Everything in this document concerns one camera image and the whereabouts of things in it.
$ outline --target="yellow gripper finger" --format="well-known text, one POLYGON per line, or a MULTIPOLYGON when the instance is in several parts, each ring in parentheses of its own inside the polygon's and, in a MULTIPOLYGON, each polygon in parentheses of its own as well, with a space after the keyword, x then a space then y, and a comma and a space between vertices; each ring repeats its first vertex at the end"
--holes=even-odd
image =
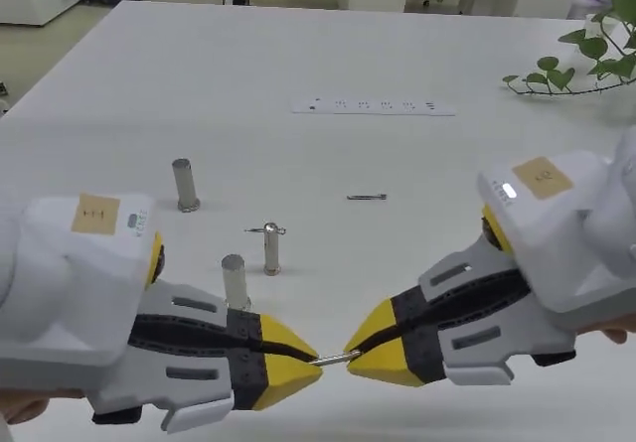
POLYGON ((345 348, 362 351, 347 370, 353 375, 419 387, 446 378, 436 326, 410 327, 397 315, 400 306, 423 294, 419 287, 383 301, 365 320, 345 348))
POLYGON ((236 410, 263 410, 317 381, 322 370, 309 362, 318 354, 295 333, 259 316, 260 350, 239 350, 231 360, 236 410))

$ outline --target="white table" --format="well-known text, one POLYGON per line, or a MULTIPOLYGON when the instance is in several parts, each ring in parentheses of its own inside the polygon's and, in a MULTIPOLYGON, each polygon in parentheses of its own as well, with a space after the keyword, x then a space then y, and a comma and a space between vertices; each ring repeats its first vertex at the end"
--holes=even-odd
MULTIPOLYGON (((612 152, 628 120, 600 117, 609 93, 552 102, 519 99, 499 85, 542 54, 568 55, 556 37, 577 25, 123 3, 2 119, 0 182, 21 199, 151 194, 167 280, 223 295, 220 261, 239 252, 254 309, 335 354, 376 304, 474 241, 478 169, 581 147, 612 152), (183 43, 187 54, 171 53, 183 43), (106 54, 117 59, 94 58, 106 54), (295 99, 315 95, 439 98, 458 114, 290 113, 295 99), (170 164, 177 157, 192 160, 203 201, 191 215, 176 210, 170 164), (378 192, 389 198, 345 200, 378 192), (274 278, 260 271, 261 237, 243 233, 267 220, 287 228, 283 271, 274 278)), ((513 359, 510 387, 441 382, 415 390, 326 368, 319 383, 270 410, 231 414, 170 440, 630 440, 636 345, 589 335, 578 351, 554 368, 513 359)), ((164 440, 158 411, 114 428, 91 425, 90 415, 85 402, 56 402, 14 436, 164 440)))

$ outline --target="metal cylinder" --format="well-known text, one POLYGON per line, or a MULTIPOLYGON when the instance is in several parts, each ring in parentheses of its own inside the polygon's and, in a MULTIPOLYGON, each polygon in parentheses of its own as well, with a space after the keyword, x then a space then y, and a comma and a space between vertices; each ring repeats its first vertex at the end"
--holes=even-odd
POLYGON ((274 276, 280 273, 280 263, 278 262, 278 236, 280 228, 273 222, 266 223, 264 227, 265 235, 265 275, 274 276))
POLYGON ((233 310, 249 311, 251 301, 247 296, 245 261, 240 255, 228 255, 221 260, 221 268, 228 307, 233 310))
POLYGON ((192 166, 188 159, 177 159, 172 163, 175 173, 179 203, 177 207, 181 212, 194 212, 201 206, 195 191, 195 180, 192 177, 192 166))

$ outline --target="small metal rod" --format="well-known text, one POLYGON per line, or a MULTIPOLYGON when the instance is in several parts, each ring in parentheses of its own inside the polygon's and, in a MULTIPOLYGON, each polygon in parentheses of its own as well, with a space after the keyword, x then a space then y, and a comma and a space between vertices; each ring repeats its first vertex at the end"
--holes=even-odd
POLYGON ((342 355, 318 358, 317 360, 314 360, 310 362, 309 364, 313 366, 317 366, 318 368, 322 368, 324 366, 332 366, 332 365, 339 365, 341 363, 348 363, 350 361, 353 361, 355 358, 359 358, 361 355, 362 355, 361 351, 354 350, 348 353, 344 353, 342 355))
POLYGON ((375 194, 374 196, 347 196, 348 201, 385 201, 387 194, 375 194))

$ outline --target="green plant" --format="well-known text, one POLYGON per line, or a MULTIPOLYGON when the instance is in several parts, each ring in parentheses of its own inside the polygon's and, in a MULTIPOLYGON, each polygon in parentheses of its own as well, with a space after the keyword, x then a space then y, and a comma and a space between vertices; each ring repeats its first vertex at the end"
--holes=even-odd
POLYGON ((593 67, 587 73, 596 76, 594 88, 584 90, 572 90, 569 85, 574 78, 574 68, 559 69, 559 60, 556 57, 543 57, 537 61, 537 71, 525 77, 512 74, 503 78, 504 83, 516 94, 546 94, 546 95, 576 95, 590 92, 601 92, 636 81, 632 77, 636 67, 636 0, 610 0, 611 6, 592 19, 598 23, 600 35, 586 38, 585 29, 575 30, 563 35, 558 40, 561 43, 569 43, 578 46, 580 52, 594 61, 593 67), (627 42, 620 46, 605 30, 605 19, 613 18, 618 21, 618 27, 623 27, 627 32, 627 42), (616 58, 606 58, 609 51, 613 50, 616 58), (614 76, 618 82, 606 86, 599 86, 599 82, 614 76), (523 83, 523 88, 518 89, 515 84, 523 83))

